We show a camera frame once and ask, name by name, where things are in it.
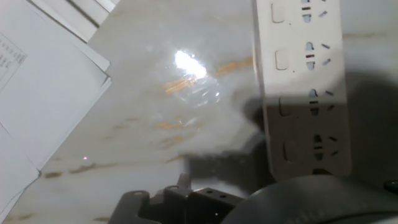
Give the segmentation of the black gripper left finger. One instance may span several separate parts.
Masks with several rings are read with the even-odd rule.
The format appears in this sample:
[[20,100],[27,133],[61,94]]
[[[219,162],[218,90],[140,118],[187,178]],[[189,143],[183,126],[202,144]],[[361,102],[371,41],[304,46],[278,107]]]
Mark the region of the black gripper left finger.
[[220,224],[244,199],[216,189],[193,190],[191,178],[182,173],[153,197],[149,192],[126,192],[109,224]]

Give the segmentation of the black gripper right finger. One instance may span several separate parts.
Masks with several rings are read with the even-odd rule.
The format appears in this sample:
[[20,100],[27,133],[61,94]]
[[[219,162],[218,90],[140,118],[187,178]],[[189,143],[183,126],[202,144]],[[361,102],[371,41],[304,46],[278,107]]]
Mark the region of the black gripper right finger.
[[388,180],[384,182],[384,189],[397,195],[398,194],[398,180]]

